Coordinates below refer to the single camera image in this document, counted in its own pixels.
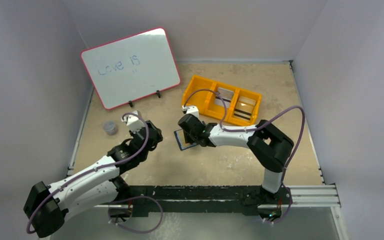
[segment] beige table surface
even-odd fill
[[[195,146],[180,151],[174,131],[180,129],[178,120],[183,116],[181,101],[193,75],[199,75],[226,84],[262,94],[258,118],[270,119],[283,109],[299,105],[294,78],[288,64],[215,64],[180,63],[178,70],[182,82],[179,86],[156,95],[135,101],[113,110],[103,108],[94,92],[79,141],[74,172],[99,160],[113,146],[129,138],[129,132],[120,121],[122,114],[139,110],[145,120],[151,120],[162,130],[164,140],[145,162],[124,173],[129,185],[259,185],[264,168],[246,148]],[[206,123],[218,122],[202,116]],[[118,133],[108,136],[102,126],[113,120]],[[301,126],[301,113],[294,109],[274,124],[294,142]],[[308,134],[304,130],[301,144],[288,167],[286,185],[321,185],[321,178]]]

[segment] wooden table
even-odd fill
[[[105,110],[94,92],[80,138],[74,172],[99,160],[113,146],[130,137],[120,117],[139,110],[145,120],[151,120],[162,130],[164,140],[145,162],[123,174],[130,185],[259,185],[263,180],[263,166],[246,148],[195,146],[180,151],[174,131],[183,116],[181,101],[193,75],[199,75],[262,94],[259,119],[270,119],[283,109],[299,105],[300,100],[289,64],[215,64],[181,63],[178,70],[179,86],[135,101],[114,110]],[[218,120],[202,116],[206,123]],[[108,136],[103,123],[113,120],[118,133]],[[301,126],[301,113],[292,110],[274,124],[294,142]],[[286,185],[321,185],[321,177],[308,129],[294,159],[288,167]]]

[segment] cable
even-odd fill
[[[282,173],[282,177],[280,179],[280,185],[281,187],[283,188],[286,188],[286,190],[288,191],[289,193],[289,205],[287,206],[287,209],[285,211],[284,214],[282,214],[282,216],[277,219],[276,221],[273,221],[272,223],[278,223],[279,221],[281,221],[289,212],[290,208],[291,208],[291,205],[293,203],[292,201],[292,194],[291,194],[291,189],[286,187],[285,184],[284,184],[284,179],[285,179],[285,174],[286,174],[286,170],[289,166],[289,163],[291,162],[292,160],[292,157],[294,157],[295,153],[297,152],[297,149],[298,149],[298,146],[300,145],[301,143],[301,139],[303,137],[303,133],[304,133],[304,126],[306,124],[306,114],[304,112],[304,109],[301,107],[301,106],[298,106],[298,105],[295,105],[295,106],[290,106],[288,108],[286,108],[285,110],[279,112],[276,116],[274,116],[272,119],[268,120],[267,122],[265,122],[263,125],[259,126],[259,127],[255,127],[255,128],[250,128],[250,129],[228,129],[228,128],[224,128],[223,127],[223,121],[225,120],[227,114],[228,114],[228,108],[226,107],[226,103],[225,103],[225,100],[220,96],[220,94],[216,91],[213,91],[211,89],[206,89],[206,88],[203,88],[203,89],[198,89],[194,92],[192,92],[191,95],[189,95],[189,97],[187,97],[186,101],[184,102],[184,105],[183,107],[186,107],[186,104],[188,103],[189,99],[191,99],[191,97],[196,94],[197,92],[201,92],[201,91],[208,91],[208,92],[211,92],[213,94],[215,94],[220,100],[221,100],[221,103],[223,103],[223,107],[224,107],[224,116],[223,118],[220,120],[220,122],[218,123],[218,125],[220,126],[220,128],[226,132],[229,132],[229,133],[240,133],[240,132],[252,132],[252,131],[260,131],[261,129],[264,129],[265,127],[267,127],[269,124],[271,124],[272,122],[274,122],[276,119],[280,118],[281,116],[283,116],[285,113],[291,111],[292,109],[299,109],[301,111],[301,114],[302,114],[302,120],[301,120],[301,129],[299,131],[299,136],[298,136],[298,140],[296,140],[296,144],[295,144],[295,147],[293,148],[289,158],[286,160],[285,162],[285,165],[284,165],[284,170],[283,170],[283,173]]]
[[[124,230],[130,231],[130,232],[135,233],[135,234],[148,234],[148,233],[154,231],[155,229],[157,229],[160,226],[161,222],[163,221],[163,207],[161,206],[161,204],[157,200],[155,200],[154,198],[149,197],[149,196],[134,196],[134,197],[123,199],[123,200],[119,200],[119,201],[112,201],[112,202],[110,202],[110,204],[120,204],[120,203],[124,203],[124,202],[130,201],[130,200],[136,200],[136,199],[148,199],[148,200],[151,200],[154,203],[156,203],[156,205],[158,206],[159,211],[161,213],[161,217],[159,218],[159,221],[156,224],[156,226],[154,226],[153,228],[151,228],[149,230],[146,230],[146,231],[140,231],[140,230],[131,229],[129,227],[126,227],[126,226],[123,226],[121,224],[118,224],[117,222],[112,220],[111,219],[111,214],[110,214],[110,209],[108,209],[108,217],[109,217],[109,222],[108,223],[112,223],[112,224],[116,225],[117,227],[120,227],[120,228],[122,228]]]
[[[122,164],[125,164],[127,163],[128,161],[132,160],[133,158],[135,158],[139,153],[141,153],[141,151],[144,150],[145,146],[147,145],[148,143],[148,139],[149,139],[149,136],[150,136],[150,131],[148,129],[148,125],[147,123],[145,122],[145,120],[137,115],[137,114],[134,114],[134,113],[131,113],[131,112],[128,112],[128,113],[125,113],[123,114],[123,116],[121,117],[121,120],[123,120],[123,118],[127,115],[132,115],[132,116],[135,116],[137,117],[145,126],[145,132],[146,132],[146,135],[145,135],[145,140],[142,144],[142,146],[139,148],[139,150],[135,153],[133,153],[131,156],[127,157],[126,159],[123,159],[121,161],[116,161],[116,162],[112,162],[112,163],[108,163],[108,164],[103,164],[103,165],[100,165],[98,167],[96,167],[96,169],[90,169],[90,170],[87,170],[85,172],[82,172],[80,173],[79,175],[71,178],[70,180],[68,180],[67,182],[63,183],[61,185],[60,188],[54,190],[53,192],[51,192],[47,197],[45,197],[45,199],[36,207],[36,209],[33,211],[33,213],[31,214],[30,218],[28,219],[28,222],[27,222],[27,228],[26,228],[26,232],[28,234],[34,234],[36,233],[36,230],[30,230],[30,227],[32,225],[32,222],[33,222],[33,219],[35,218],[36,214],[38,213],[39,209],[41,209],[41,207],[43,207],[43,205],[49,200],[51,199],[55,194],[57,194],[58,192],[62,192],[64,191],[64,189],[66,187],[68,187],[68,185],[72,184],[73,182],[75,182],[76,180],[88,175],[88,174],[91,174],[91,173],[94,173],[96,172],[97,170],[100,170],[100,169],[103,169],[103,168],[107,168],[107,167],[112,167],[112,166],[119,166],[119,165],[122,165]],[[162,215],[163,215],[163,209],[160,208],[161,210],[161,220],[162,220]]]

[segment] wall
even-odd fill
[[[384,239],[384,0],[329,0],[293,66],[351,239]]]
[[[327,0],[64,0],[88,46],[155,27],[177,60],[293,59]]]
[[[91,84],[60,0],[0,0],[0,239],[25,232],[30,188],[65,176]]]

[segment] whiteboard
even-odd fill
[[[81,59],[106,109],[180,84],[163,28],[86,49]]]

